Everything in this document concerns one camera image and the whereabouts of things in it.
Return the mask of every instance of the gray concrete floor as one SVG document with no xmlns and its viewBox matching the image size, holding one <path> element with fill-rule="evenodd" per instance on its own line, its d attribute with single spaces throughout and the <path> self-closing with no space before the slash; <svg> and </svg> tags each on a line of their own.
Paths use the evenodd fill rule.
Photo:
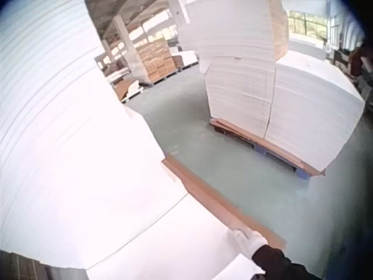
<svg viewBox="0 0 373 280">
<path fill-rule="evenodd" d="M 286 164 L 214 131 L 198 66 L 145 90 L 128 106 L 144 116 L 163 151 L 285 238 L 285 254 L 318 276 L 364 218 L 373 150 L 365 119 L 326 176 L 306 181 Z"/>
</svg>

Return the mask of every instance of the stack of paper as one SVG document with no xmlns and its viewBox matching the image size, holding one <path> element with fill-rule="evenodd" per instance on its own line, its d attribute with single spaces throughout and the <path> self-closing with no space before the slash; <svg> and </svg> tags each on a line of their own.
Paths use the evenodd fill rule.
<svg viewBox="0 0 373 280">
<path fill-rule="evenodd" d="M 270 114 L 275 68 L 255 60 L 216 57 L 206 73 L 211 116 L 264 137 Z"/>
<path fill-rule="evenodd" d="M 289 51 L 276 64 L 265 139 L 322 171 L 349 139 L 363 108 L 361 96 L 338 68 Z"/>
<path fill-rule="evenodd" d="M 212 279 L 238 254 L 228 229 L 118 102 L 85 3 L 11 5 L 0 18 L 0 250 L 91 279 Z"/>
<path fill-rule="evenodd" d="M 274 63 L 287 51 L 287 18 L 280 0 L 200 0 L 187 11 L 191 22 L 179 28 L 179 41 L 203 57 Z"/>
<path fill-rule="evenodd" d="M 187 9 L 191 23 L 179 38 L 201 56 L 212 117 L 264 137 L 275 62 L 287 52 L 281 1 L 200 0 Z"/>
<path fill-rule="evenodd" d="M 289 35 L 288 49 L 319 60 L 325 60 L 326 56 L 323 41 L 302 34 L 291 33 Z"/>
<path fill-rule="evenodd" d="M 90 280 L 213 279 L 239 254 L 232 238 L 219 220 L 187 195 L 150 229 L 87 273 Z M 260 271 L 248 262 L 251 271 Z"/>
</svg>

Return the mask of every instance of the pallet of paper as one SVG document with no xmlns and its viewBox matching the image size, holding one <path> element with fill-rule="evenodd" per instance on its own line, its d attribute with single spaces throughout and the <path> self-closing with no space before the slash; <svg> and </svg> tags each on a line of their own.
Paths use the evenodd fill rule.
<svg viewBox="0 0 373 280">
<path fill-rule="evenodd" d="M 322 171 L 349 139 L 363 109 L 363 99 L 338 68 L 289 51 L 276 62 L 265 139 Z"/>
<path fill-rule="evenodd" d="M 262 137 L 322 171 L 338 155 L 364 102 L 335 67 L 287 51 L 278 0 L 200 0 L 187 6 L 183 46 L 201 55 L 214 118 Z"/>
<path fill-rule="evenodd" d="M 187 6 L 180 42 L 206 69 L 212 117 L 264 137 L 273 100 L 275 62 L 287 51 L 287 18 L 279 0 L 201 0 Z"/>
</svg>

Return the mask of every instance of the white glove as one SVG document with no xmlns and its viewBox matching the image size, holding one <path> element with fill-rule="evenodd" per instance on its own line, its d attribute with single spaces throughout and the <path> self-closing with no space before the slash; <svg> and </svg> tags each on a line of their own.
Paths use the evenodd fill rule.
<svg viewBox="0 0 373 280">
<path fill-rule="evenodd" d="M 249 228 L 245 229 L 245 233 L 239 229 L 233 230 L 232 232 L 240 247 L 241 253 L 249 260 L 252 259 L 252 256 L 259 248 L 268 244 L 268 241 L 259 232 Z"/>
</svg>

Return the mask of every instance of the white column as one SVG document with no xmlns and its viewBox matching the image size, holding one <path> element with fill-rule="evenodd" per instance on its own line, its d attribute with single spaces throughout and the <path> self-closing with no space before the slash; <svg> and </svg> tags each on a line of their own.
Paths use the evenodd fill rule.
<svg viewBox="0 0 373 280">
<path fill-rule="evenodd" d="M 133 76 L 138 78 L 141 82 L 150 82 L 142 60 L 136 48 L 133 46 L 132 40 L 129 38 L 129 33 L 124 24 L 122 16 L 114 16 L 112 22 L 117 29 L 122 42 L 124 43 L 125 49 L 127 50 L 124 57 L 127 61 L 129 69 L 131 69 L 131 72 L 133 73 Z"/>
<path fill-rule="evenodd" d="M 103 44 L 103 47 L 104 47 L 104 49 L 105 49 L 106 54 L 107 54 L 107 55 L 109 56 L 109 58 L 110 58 L 110 61 L 111 61 L 111 62 L 114 62 L 114 61 L 115 61 L 115 58 L 114 58 L 114 56 L 113 56 L 112 53 L 111 53 L 111 49 L 110 49 L 109 44 L 107 43 L 107 40 L 104 39 L 104 40 L 102 40 L 101 42 L 102 42 L 102 44 Z"/>
<path fill-rule="evenodd" d="M 117 29 L 119 36 L 124 43 L 125 48 L 127 51 L 133 51 L 135 50 L 135 47 L 133 46 L 132 40 L 129 38 L 129 33 L 127 30 L 127 27 L 124 24 L 123 18 L 121 15 L 114 16 L 112 20 L 115 28 Z"/>
<path fill-rule="evenodd" d="M 168 4 L 178 27 L 191 22 L 184 4 L 184 0 L 168 0 Z"/>
</svg>

